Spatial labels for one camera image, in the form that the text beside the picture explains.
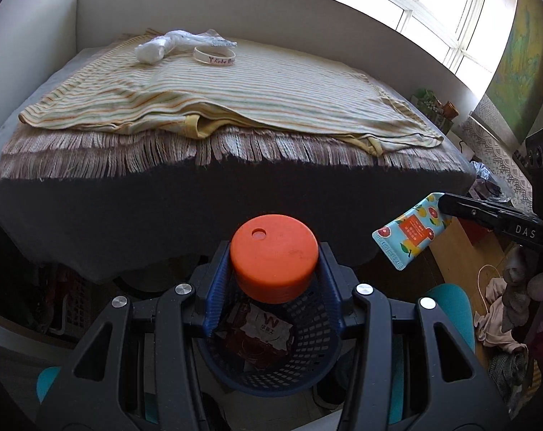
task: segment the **striped blanket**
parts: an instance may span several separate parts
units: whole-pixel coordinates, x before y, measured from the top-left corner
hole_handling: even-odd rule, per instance
[[[24,109],[20,121],[123,135],[160,129],[191,139],[233,125],[327,136],[373,156],[442,141],[407,102],[342,63],[247,41],[238,41],[232,66],[188,53],[137,62],[134,48],[152,38],[112,48]]]

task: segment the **colorful painting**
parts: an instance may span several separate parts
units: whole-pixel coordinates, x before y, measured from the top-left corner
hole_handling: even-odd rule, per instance
[[[486,94],[522,143],[543,104],[541,0],[517,0],[511,34]]]

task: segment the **metal screw head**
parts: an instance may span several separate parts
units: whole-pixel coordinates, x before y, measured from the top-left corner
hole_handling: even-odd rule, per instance
[[[128,304],[128,299],[123,295],[117,296],[116,298],[112,300],[112,306],[114,308],[123,308],[127,304]]]
[[[176,286],[176,293],[178,295],[187,295],[192,291],[192,286],[189,283],[181,283]]]
[[[422,298],[419,304],[425,308],[426,310],[432,310],[437,306],[437,303],[435,303],[435,300],[433,298]]]
[[[373,287],[367,283],[360,283],[356,290],[360,295],[371,295],[373,293]]]

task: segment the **window frame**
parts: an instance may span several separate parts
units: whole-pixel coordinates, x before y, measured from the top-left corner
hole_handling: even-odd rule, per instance
[[[447,55],[443,60],[443,65],[454,74],[459,69],[463,59],[466,57],[487,71],[491,72],[486,66],[479,62],[467,52],[471,38],[485,0],[467,0],[461,16],[460,23],[455,32],[447,29],[433,13],[419,0],[389,0],[393,4],[403,9],[403,14],[394,29],[404,35],[410,18],[417,19],[421,24],[428,28],[432,33],[438,36],[449,47]]]

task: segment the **white plastic bag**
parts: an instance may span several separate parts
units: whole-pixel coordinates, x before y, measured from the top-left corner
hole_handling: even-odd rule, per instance
[[[149,42],[138,45],[134,49],[136,58],[141,63],[153,65],[172,51],[186,52],[203,47],[235,47],[236,42],[224,39],[215,30],[210,29],[203,34],[191,34],[186,31],[170,31],[164,36],[158,36]]]

